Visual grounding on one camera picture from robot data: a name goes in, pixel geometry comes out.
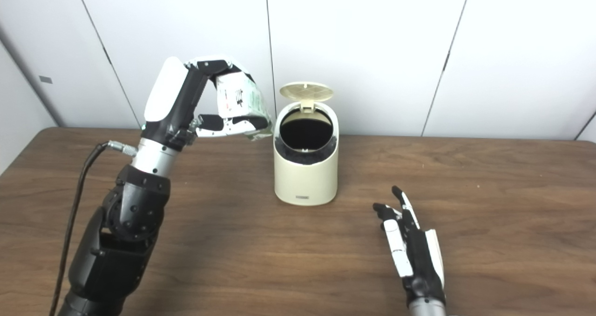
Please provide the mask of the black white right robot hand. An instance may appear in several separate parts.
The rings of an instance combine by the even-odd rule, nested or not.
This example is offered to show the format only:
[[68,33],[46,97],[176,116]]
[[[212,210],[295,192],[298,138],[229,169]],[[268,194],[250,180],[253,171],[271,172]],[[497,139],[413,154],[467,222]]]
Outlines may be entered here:
[[393,264],[405,291],[405,305],[411,316],[445,316],[443,259],[435,229],[423,230],[405,192],[394,185],[394,197],[401,210],[383,203],[372,208],[381,219]]

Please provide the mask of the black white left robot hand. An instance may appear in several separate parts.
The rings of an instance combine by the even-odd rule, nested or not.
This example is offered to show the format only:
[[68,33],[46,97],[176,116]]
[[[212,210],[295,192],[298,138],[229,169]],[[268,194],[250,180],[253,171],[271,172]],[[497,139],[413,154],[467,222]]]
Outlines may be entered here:
[[[208,83],[216,89],[217,112],[196,114]],[[141,136],[181,151],[196,138],[245,135],[260,140],[272,135],[264,96],[252,75],[227,56],[196,57],[182,62],[169,57],[151,89]]]

